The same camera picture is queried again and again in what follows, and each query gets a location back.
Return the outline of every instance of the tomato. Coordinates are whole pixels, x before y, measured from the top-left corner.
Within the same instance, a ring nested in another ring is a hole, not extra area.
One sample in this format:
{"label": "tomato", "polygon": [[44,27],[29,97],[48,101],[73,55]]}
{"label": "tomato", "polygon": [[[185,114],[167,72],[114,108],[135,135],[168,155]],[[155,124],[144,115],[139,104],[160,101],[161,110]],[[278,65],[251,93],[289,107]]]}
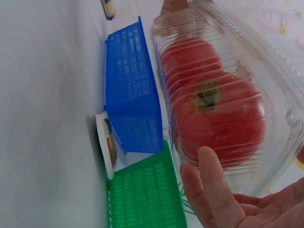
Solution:
{"label": "tomato", "polygon": [[248,77],[224,71],[188,80],[171,96],[173,142],[198,164],[198,148],[216,152],[223,168],[253,158],[264,139],[264,99]]}
{"label": "tomato", "polygon": [[222,70],[223,67],[215,48],[198,38],[188,38],[171,44],[161,54],[161,63],[166,73],[167,89],[178,80]]}
{"label": "tomato", "polygon": [[297,157],[298,161],[301,164],[304,164],[304,147],[301,149],[301,151],[298,153]]}

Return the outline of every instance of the clear plastic container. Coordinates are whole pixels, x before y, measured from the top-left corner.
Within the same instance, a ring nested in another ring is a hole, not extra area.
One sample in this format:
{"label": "clear plastic container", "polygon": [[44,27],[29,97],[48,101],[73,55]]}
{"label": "clear plastic container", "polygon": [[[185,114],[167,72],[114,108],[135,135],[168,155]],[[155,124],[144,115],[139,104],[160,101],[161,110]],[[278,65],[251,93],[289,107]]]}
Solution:
{"label": "clear plastic container", "polygon": [[303,77],[215,3],[161,16],[151,35],[175,163],[198,167],[209,146],[233,192],[263,194],[303,146]]}

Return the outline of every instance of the white wall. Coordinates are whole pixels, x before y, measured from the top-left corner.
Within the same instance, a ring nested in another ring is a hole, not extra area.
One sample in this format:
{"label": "white wall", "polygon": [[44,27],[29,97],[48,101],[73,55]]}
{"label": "white wall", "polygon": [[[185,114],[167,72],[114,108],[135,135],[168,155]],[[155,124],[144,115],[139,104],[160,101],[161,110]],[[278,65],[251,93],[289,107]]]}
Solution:
{"label": "white wall", "polygon": [[0,2],[2,228],[103,227],[85,118],[98,109],[102,15],[98,0]]}

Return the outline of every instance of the hand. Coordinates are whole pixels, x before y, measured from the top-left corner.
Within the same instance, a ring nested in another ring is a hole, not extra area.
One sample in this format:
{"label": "hand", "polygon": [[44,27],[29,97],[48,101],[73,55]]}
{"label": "hand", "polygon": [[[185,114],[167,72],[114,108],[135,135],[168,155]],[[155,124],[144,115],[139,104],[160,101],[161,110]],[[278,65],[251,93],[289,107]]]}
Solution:
{"label": "hand", "polygon": [[304,178],[262,199],[232,194],[214,151],[201,147],[199,173],[182,164],[185,195],[204,228],[303,228]]}
{"label": "hand", "polygon": [[165,0],[161,8],[161,15],[184,10],[188,7],[187,0]]}

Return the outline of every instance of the green plastic basket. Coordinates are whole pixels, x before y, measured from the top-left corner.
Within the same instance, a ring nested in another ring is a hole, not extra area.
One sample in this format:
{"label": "green plastic basket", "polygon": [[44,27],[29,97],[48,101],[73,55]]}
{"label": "green plastic basket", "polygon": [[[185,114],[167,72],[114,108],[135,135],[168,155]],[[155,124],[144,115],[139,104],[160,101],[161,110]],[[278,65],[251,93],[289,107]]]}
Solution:
{"label": "green plastic basket", "polygon": [[115,173],[109,183],[113,228],[186,228],[168,143],[159,152]]}

